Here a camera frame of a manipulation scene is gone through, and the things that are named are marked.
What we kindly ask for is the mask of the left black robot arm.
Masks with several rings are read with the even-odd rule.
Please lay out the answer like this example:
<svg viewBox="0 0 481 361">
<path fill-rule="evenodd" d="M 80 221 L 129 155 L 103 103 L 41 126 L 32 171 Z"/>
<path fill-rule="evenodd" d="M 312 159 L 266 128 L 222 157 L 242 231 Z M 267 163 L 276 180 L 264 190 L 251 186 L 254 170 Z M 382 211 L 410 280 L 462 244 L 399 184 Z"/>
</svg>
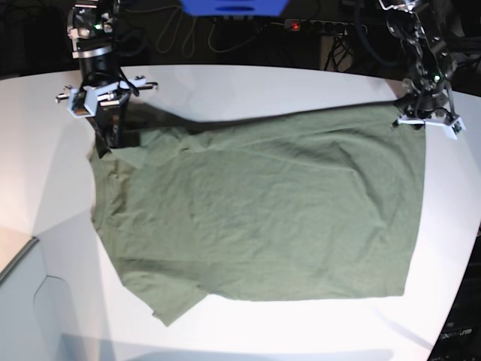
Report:
<svg viewBox="0 0 481 361">
<path fill-rule="evenodd" d="M 456 139 L 466 126 L 455 111 L 452 79 L 459 69 L 480 67 L 480 36 L 457 36 L 440 24 L 435 1 L 380 1 L 389 33 L 406 51 L 406 94 L 395 102 L 392 127 L 441 128 Z"/>
</svg>

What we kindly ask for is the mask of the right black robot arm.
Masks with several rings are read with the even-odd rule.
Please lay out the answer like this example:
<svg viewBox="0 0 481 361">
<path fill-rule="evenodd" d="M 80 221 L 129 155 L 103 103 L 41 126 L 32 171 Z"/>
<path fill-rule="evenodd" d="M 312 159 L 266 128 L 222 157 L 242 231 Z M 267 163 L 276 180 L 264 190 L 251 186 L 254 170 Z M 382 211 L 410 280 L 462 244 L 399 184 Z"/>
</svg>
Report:
<svg viewBox="0 0 481 361">
<path fill-rule="evenodd" d="M 143 90 L 157 89 L 144 76 L 127 78 L 119 64 L 122 52 L 116 36 L 120 1 L 76 1 L 68 14 L 67 35 L 72 57 L 79 62 L 81 82 L 56 96 L 75 118 L 85 119 L 95 132 L 95 148 L 103 157 L 112 150 L 137 147 L 137 126 L 126 121 L 129 100 Z"/>
</svg>

